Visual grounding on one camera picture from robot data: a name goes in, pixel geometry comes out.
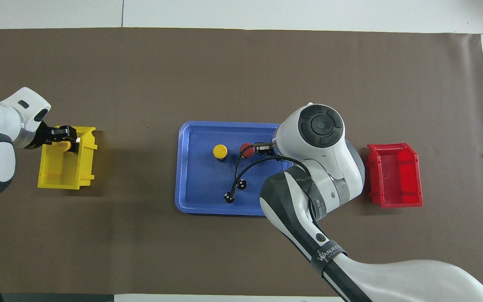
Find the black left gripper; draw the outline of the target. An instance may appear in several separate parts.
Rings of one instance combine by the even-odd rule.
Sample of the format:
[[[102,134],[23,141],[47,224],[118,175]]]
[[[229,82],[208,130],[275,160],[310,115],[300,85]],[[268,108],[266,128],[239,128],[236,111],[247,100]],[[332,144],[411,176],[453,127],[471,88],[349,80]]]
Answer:
[[[42,145],[51,145],[52,142],[69,141],[75,143],[77,138],[77,131],[72,126],[65,125],[52,128],[46,122],[40,122],[35,132],[35,148],[39,148]]]

